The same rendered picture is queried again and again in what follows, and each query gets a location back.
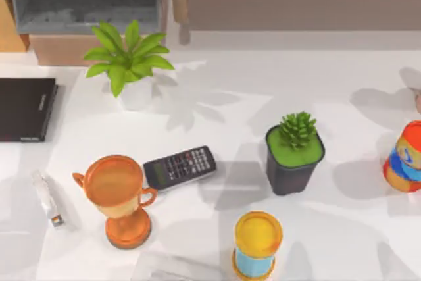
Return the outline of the black calculator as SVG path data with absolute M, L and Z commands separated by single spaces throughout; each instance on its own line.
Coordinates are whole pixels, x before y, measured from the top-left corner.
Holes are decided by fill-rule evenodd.
M 211 175 L 216 161 L 204 145 L 144 163 L 143 170 L 148 185 L 161 192 Z

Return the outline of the succulent in black square pot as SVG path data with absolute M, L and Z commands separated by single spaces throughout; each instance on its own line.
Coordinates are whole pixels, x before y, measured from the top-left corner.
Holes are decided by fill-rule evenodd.
M 316 119 L 306 111 L 284 115 L 265 135 L 266 175 L 275 195 L 302 192 L 325 156 Z

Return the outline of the leafy plant in white pot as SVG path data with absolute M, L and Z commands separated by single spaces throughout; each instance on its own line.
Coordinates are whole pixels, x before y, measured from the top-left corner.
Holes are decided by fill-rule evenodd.
M 128 111 L 145 108 L 153 98 L 153 70 L 174 70 L 163 55 L 170 50 L 162 44 L 165 33 L 140 34 L 140 24 L 133 20 L 124 34 L 115 26 L 101 21 L 91 27 L 100 45 L 85 53 L 84 60 L 93 61 L 86 78 L 105 75 L 111 94 Z

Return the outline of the orange trophy cup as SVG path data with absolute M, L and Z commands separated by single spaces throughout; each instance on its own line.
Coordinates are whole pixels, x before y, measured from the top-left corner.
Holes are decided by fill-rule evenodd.
M 72 177 L 106 216 L 105 233 L 113 246 L 134 249 L 147 240 L 152 222 L 145 208 L 156 200 L 157 191 L 143 186 L 143 171 L 136 161 L 108 155 Z

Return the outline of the yellow and blue hourglass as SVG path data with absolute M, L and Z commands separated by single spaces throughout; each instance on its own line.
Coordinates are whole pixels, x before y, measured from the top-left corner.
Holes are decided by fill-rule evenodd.
M 265 281 L 276 265 L 283 230 L 274 216 L 264 211 L 250 211 L 236 223 L 232 268 L 242 281 Z

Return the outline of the pale wooden drawer front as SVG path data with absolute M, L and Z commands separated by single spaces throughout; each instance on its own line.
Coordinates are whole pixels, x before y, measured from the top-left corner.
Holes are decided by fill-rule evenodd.
M 90 66 L 84 55 L 100 46 L 92 34 L 25 34 L 40 66 Z

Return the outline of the wooden cupboard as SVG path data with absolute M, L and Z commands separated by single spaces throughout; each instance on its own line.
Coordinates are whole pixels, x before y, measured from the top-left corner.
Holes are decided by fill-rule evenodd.
M 0 0 L 0 53 L 27 52 L 28 34 L 18 34 L 12 0 Z

